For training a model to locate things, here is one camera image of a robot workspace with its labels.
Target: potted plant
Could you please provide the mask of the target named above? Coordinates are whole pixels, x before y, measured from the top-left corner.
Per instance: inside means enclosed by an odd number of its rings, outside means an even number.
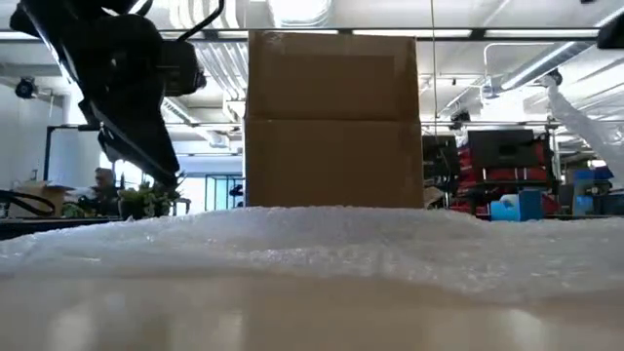
[[[138,186],[138,189],[119,190],[119,215],[123,219],[168,215],[171,206],[179,197],[176,188],[167,188],[159,183],[150,185],[149,182],[144,182]]]

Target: brown cardboard box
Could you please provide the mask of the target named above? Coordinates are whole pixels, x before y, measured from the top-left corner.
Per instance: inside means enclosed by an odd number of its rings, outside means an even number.
[[[248,119],[418,122],[413,38],[250,34]]]
[[[248,121],[246,136],[252,206],[422,207],[415,125]]]
[[[252,33],[248,205],[422,208],[417,91],[413,39]]]
[[[14,189],[14,191],[16,192],[38,196],[38,197],[41,197],[50,201],[51,203],[55,205],[54,216],[56,217],[62,216],[62,204],[64,203],[64,200],[65,200],[65,193],[68,190],[72,190],[72,188],[66,187],[66,186],[59,186],[59,185],[48,185],[45,181],[28,181],[28,182],[22,183],[19,187]],[[41,202],[34,201],[34,200],[26,200],[26,199],[20,199],[20,200],[23,200],[26,204],[39,210],[42,210],[42,211],[50,210],[48,206],[42,204]],[[15,204],[12,204],[9,208],[9,216],[10,217],[34,217],[36,216],[36,214],[32,214],[28,212],[27,210],[22,209],[21,207]]]

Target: person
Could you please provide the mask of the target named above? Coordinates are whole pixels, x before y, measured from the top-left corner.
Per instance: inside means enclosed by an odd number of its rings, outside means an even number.
[[[106,168],[96,169],[95,210],[98,215],[119,215],[119,195],[115,186],[115,174]]]

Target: bubble wrap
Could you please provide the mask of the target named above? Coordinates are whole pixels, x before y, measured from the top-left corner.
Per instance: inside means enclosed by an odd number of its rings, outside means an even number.
[[[444,211],[241,209],[0,243],[4,276],[251,268],[434,285],[494,301],[624,287],[624,219],[485,222]]]

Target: window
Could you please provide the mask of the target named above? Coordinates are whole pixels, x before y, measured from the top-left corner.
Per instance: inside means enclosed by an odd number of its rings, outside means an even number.
[[[191,201],[189,214],[198,214],[206,210],[206,178],[188,177],[177,189],[184,199]],[[184,214],[185,210],[178,209],[179,214]]]
[[[206,211],[231,210],[244,202],[242,189],[240,194],[232,192],[237,185],[245,186],[240,175],[208,175],[206,184]]]

